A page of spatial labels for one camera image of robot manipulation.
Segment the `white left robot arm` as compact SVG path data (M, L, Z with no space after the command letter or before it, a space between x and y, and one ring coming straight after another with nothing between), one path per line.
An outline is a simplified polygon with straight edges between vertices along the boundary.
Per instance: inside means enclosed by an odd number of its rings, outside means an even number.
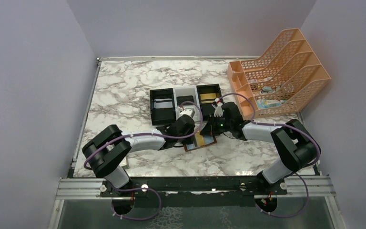
M82 148L86 157L83 166L92 170L97 178L109 181L113 187L123 188L130 182L130 177L120 163L128 153L173 148L177 143L191 141L200 129L187 114L171 125L144 133L127 133L117 125L110 125Z

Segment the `brown leather card holder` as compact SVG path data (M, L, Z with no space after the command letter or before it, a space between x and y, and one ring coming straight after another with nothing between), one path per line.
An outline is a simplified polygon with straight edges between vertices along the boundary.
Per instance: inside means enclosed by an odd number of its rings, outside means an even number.
M201 135L199 132L197 132L194 135L194 139L190 144L184 145L185 152L194 151L200 148L208 147L210 145L216 144L217 140L214 136L209 135Z

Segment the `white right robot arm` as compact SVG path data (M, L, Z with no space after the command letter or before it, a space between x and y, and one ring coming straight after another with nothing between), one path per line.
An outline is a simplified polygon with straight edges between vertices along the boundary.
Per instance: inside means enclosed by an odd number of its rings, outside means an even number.
M257 174L259 189L267 189L282 178L298 172L320 155L319 145L297 119L283 124L244 120L234 102L218 106L216 113L209 115L200 134L217 136L225 132L230 132L239 140L257 140L275 145L279 158Z

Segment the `black and white card tray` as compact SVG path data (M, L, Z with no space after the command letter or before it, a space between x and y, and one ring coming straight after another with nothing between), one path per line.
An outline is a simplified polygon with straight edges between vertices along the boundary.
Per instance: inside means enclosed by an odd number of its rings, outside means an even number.
M179 107L194 109L194 121L200 121L200 114L195 103L203 114L203 121L208 120L209 115L214 113L214 100L222 95L219 84L206 84L197 86L184 86L165 89L150 90L150 114L153 126L168 125L175 122L179 117Z

